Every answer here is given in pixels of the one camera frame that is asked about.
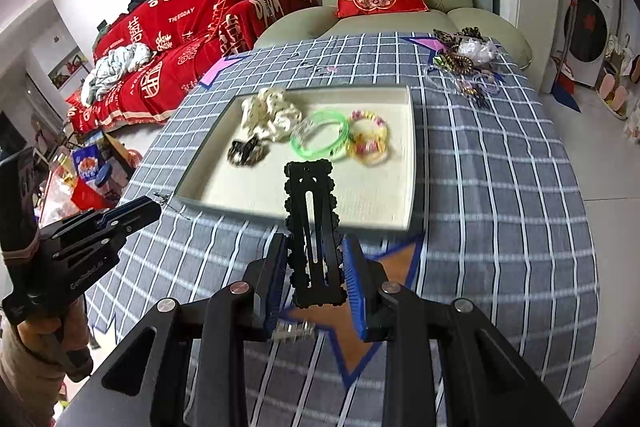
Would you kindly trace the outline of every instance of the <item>red bedspread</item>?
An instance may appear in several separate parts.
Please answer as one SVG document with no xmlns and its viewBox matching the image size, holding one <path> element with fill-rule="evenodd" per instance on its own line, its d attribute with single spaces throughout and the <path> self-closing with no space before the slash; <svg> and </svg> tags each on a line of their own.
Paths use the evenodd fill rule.
<svg viewBox="0 0 640 427">
<path fill-rule="evenodd" d="M 276 18 L 314 0 L 268 0 Z M 77 97 L 68 117 L 76 132 L 131 123 L 164 123 L 220 57 L 253 48 L 266 29 L 263 0 L 149 0 L 102 38 L 94 59 L 132 42 L 158 55 L 124 77 L 109 96 L 85 108 Z"/>
</svg>

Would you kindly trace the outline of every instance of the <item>snack bag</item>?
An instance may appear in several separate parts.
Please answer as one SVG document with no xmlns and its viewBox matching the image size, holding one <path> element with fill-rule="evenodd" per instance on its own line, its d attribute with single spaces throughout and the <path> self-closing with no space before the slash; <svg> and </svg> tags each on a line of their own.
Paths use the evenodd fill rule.
<svg viewBox="0 0 640 427">
<path fill-rule="evenodd" d="M 88 147 L 83 147 L 73 151 L 72 156 L 78 177 L 86 183 L 95 180 L 98 171 L 104 165 L 104 159 L 98 146 L 89 145 Z"/>
</svg>

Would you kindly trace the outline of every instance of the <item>yellow bangle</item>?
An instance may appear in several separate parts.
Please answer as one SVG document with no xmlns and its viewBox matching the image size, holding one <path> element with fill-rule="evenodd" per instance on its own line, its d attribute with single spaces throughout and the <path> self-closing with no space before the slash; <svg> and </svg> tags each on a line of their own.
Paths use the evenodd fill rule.
<svg viewBox="0 0 640 427">
<path fill-rule="evenodd" d="M 349 117 L 349 125 L 358 120 L 370 120 L 375 123 L 376 133 L 353 133 L 350 131 L 345 149 L 349 156 L 365 165 L 379 163 L 386 156 L 388 126 L 378 115 L 371 111 L 353 111 Z"/>
</svg>

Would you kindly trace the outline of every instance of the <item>clothes pile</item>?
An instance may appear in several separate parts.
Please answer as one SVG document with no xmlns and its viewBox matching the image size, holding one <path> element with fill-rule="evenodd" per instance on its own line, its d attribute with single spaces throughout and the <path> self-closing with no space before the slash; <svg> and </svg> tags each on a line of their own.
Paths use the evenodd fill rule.
<svg viewBox="0 0 640 427">
<path fill-rule="evenodd" d="M 84 107 L 90 107 L 96 100 L 102 100 L 128 73 L 138 71 L 148 64 L 153 52 L 146 44 L 130 44 L 111 50 L 101 58 L 82 84 L 80 99 Z"/>
</svg>

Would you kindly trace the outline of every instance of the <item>orange star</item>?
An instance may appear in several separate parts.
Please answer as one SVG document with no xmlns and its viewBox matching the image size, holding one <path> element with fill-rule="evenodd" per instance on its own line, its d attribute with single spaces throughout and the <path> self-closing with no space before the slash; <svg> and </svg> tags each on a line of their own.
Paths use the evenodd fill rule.
<svg viewBox="0 0 640 427">
<path fill-rule="evenodd" d="M 370 259 L 382 264 L 390 281 L 398 281 L 410 287 L 414 280 L 417 261 L 420 259 L 421 247 L 422 239 L 419 239 L 410 245 Z M 290 308 L 284 310 L 284 315 L 287 319 L 313 323 L 329 332 L 342 381 L 347 388 L 360 376 L 380 347 L 380 343 L 365 344 L 358 338 L 351 320 L 348 299 L 342 306 L 311 306 L 304 310 Z"/>
</svg>

